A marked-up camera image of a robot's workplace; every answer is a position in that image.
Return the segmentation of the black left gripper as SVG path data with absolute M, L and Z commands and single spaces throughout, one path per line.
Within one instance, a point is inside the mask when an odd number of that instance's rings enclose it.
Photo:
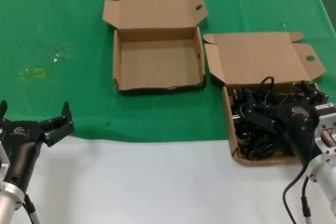
M 10 166 L 4 181 L 26 192 L 42 143 L 48 147 L 74 132 L 74 123 L 68 101 L 61 116 L 44 121 L 10 121 L 5 119 L 8 105 L 0 103 L 1 143 L 9 158 Z

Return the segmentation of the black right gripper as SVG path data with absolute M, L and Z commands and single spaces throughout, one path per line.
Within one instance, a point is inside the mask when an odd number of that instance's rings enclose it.
M 317 116 L 313 105 L 328 102 L 329 96 L 321 92 L 310 81 L 300 82 L 304 94 L 304 103 L 286 103 L 276 112 L 276 117 L 284 130 L 285 143 L 302 166 L 306 166 L 320 154 L 314 140 Z M 265 131 L 275 131 L 275 107 L 262 102 L 260 95 L 254 90 L 245 90 L 245 120 Z

